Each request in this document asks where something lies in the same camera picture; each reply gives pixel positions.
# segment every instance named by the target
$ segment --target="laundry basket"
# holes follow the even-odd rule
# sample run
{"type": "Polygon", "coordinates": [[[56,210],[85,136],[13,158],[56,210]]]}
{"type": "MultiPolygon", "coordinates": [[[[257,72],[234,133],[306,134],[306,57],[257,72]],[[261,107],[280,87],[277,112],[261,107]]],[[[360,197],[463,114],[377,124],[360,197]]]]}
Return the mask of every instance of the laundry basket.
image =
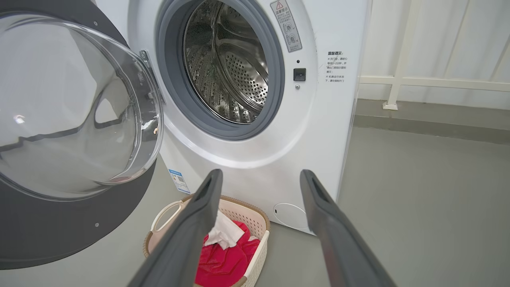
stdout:
{"type": "MultiPolygon", "coordinates": [[[[161,236],[166,230],[168,230],[168,227],[173,222],[173,219],[175,219],[177,214],[179,214],[179,212],[181,212],[181,210],[186,206],[189,199],[191,199],[191,196],[188,196],[181,201],[167,205],[160,211],[158,216],[156,216],[154,222],[152,223],[152,227],[143,243],[143,254],[145,257],[149,256],[150,251],[152,251],[156,245],[155,242],[161,239],[161,236]],[[156,229],[156,224],[163,216],[163,214],[175,206],[179,206],[179,209],[162,227],[156,229]]],[[[231,220],[240,221],[246,224],[250,230],[251,235],[260,239],[260,244],[255,251],[255,255],[251,259],[248,268],[244,273],[244,276],[237,283],[232,285],[233,287],[253,287],[259,278],[260,271],[262,270],[262,266],[266,260],[267,239],[269,238],[270,229],[269,219],[267,218],[267,215],[259,208],[246,202],[226,196],[221,196],[219,210],[231,220]]]]}

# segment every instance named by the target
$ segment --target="red clothing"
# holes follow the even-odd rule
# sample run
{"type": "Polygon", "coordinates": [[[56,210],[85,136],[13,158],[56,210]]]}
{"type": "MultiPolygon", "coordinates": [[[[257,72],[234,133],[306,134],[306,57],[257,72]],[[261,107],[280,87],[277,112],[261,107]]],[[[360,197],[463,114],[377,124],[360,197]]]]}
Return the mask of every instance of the red clothing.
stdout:
{"type": "Polygon", "coordinates": [[[260,240],[248,241],[246,224],[233,220],[244,234],[234,247],[221,249],[218,244],[202,247],[195,283],[203,287],[230,287],[241,279],[255,254],[260,240]]]}

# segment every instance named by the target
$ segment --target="front-loading washing machine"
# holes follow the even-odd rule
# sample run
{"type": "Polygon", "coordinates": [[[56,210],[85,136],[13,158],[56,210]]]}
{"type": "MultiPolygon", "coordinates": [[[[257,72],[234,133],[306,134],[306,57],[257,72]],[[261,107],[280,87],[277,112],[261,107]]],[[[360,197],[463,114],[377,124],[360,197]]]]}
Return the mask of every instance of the front-loading washing machine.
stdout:
{"type": "Polygon", "coordinates": [[[158,151],[182,192],[222,169],[223,194],[309,233],[299,173],[337,197],[369,1],[95,4],[0,5],[0,210],[25,236],[3,236],[2,268],[107,235],[158,151]]]}
{"type": "Polygon", "coordinates": [[[120,2],[97,5],[151,56],[177,186],[193,192],[222,169],[224,194],[309,232],[299,173],[337,197],[369,2],[120,2]]]}

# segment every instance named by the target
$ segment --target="white cloth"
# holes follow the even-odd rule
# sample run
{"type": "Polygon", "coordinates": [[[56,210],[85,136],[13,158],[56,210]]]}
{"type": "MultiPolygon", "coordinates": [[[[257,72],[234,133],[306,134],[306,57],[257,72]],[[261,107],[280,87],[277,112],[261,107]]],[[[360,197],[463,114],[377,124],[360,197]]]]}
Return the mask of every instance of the white cloth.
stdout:
{"type": "Polygon", "coordinates": [[[244,231],[237,224],[218,210],[216,223],[213,229],[209,231],[209,238],[203,245],[207,246],[217,243],[225,250],[228,247],[234,247],[243,234],[244,231]]]}

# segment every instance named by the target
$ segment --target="sticker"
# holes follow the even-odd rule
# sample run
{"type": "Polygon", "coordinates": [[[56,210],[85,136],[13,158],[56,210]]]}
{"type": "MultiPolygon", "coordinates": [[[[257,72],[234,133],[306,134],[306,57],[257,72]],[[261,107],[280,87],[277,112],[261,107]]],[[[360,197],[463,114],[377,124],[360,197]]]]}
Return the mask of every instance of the sticker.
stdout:
{"type": "Polygon", "coordinates": [[[179,191],[182,191],[182,192],[190,195],[191,192],[190,192],[186,182],[184,181],[183,174],[180,172],[173,171],[173,170],[168,170],[168,171],[170,172],[170,175],[172,176],[173,183],[175,183],[175,187],[177,187],[177,189],[179,191]]]}
{"type": "Polygon", "coordinates": [[[347,57],[343,51],[329,51],[326,55],[326,82],[342,84],[345,82],[347,57]]]}
{"type": "Polygon", "coordinates": [[[282,29],[282,34],[285,38],[285,43],[287,44],[287,50],[290,52],[294,52],[297,50],[301,50],[303,46],[301,45],[301,39],[299,38],[299,33],[297,32],[296,22],[294,22],[294,17],[292,17],[292,13],[290,12],[289,5],[287,5],[286,0],[279,0],[271,3],[271,8],[273,9],[274,15],[280,24],[280,28],[282,29]]]}

